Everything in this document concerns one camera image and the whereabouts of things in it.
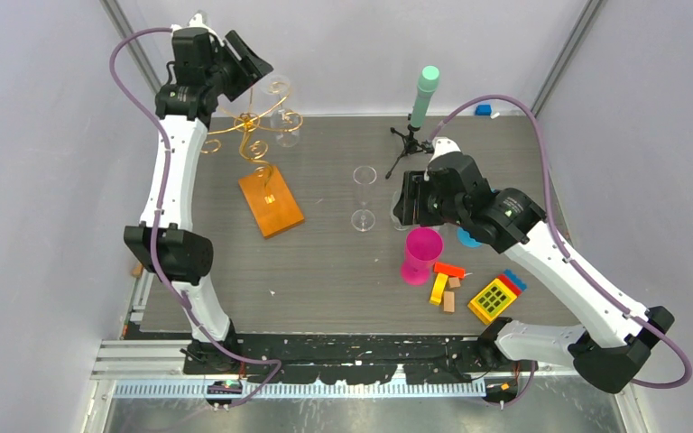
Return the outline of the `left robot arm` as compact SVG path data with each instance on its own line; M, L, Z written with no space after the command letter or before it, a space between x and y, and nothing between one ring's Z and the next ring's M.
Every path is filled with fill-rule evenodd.
M119 78L116 58L128 42L155 32L170 34L173 60L150 109ZM193 190L219 98L235 100L273 68L236 32L219 37L205 24L135 32L114 48L108 67L115 84L156 127L158 138L149 196L138 223L124 229L125 245L180 304L194 348L207 350L206 361L217 372L231 373L245 357L210 277L213 244L193 230Z

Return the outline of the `clear champagne flute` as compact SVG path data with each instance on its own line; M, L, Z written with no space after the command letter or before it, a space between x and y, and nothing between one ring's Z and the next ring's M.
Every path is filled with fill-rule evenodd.
M377 173L373 167L362 165L354 169L352 179L356 188L356 210L350 222L356 231L365 233L375 225L375 215L370 204Z

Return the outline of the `clear frosted wine glass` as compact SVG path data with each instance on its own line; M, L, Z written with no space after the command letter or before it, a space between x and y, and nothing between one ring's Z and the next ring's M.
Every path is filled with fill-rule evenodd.
M270 133L283 148L291 148L300 141L303 116L290 108L293 93L291 81L280 74L272 74L262 81L262 91L273 99L273 106L264 114L262 129Z

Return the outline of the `pink wine glass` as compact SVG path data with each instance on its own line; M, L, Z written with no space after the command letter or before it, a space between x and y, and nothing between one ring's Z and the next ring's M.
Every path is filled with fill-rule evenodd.
M413 286L426 283L443 251L444 241L438 231L429 227L412 229L405 240L402 279Z

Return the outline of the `blue wine glass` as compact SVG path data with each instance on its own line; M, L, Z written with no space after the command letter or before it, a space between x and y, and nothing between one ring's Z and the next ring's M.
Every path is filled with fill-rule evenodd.
M457 240L464 245L465 247L468 248L477 248L482 245L482 243L478 242L468 231L466 231L463 227L458 227L456 231L457 235Z

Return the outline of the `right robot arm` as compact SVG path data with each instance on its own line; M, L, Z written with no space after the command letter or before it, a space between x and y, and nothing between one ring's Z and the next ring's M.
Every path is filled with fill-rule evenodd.
M498 318L478 338L491 370L511 361L573 368L598 390L618 393L633 383L675 318L645 307L601 276L561 236L545 211L518 189L493 190L474 159L461 151L434 156L426 170L403 174L393 214L409 226L451 224L519 264L577 318L573 327Z

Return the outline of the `clear tumbler wine glass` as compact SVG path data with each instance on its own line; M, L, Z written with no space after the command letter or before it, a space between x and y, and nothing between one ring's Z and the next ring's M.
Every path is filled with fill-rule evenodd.
M405 210L404 194L400 189L395 190L390 201L390 219L397 231L407 231L412 227L412 224L405 223Z

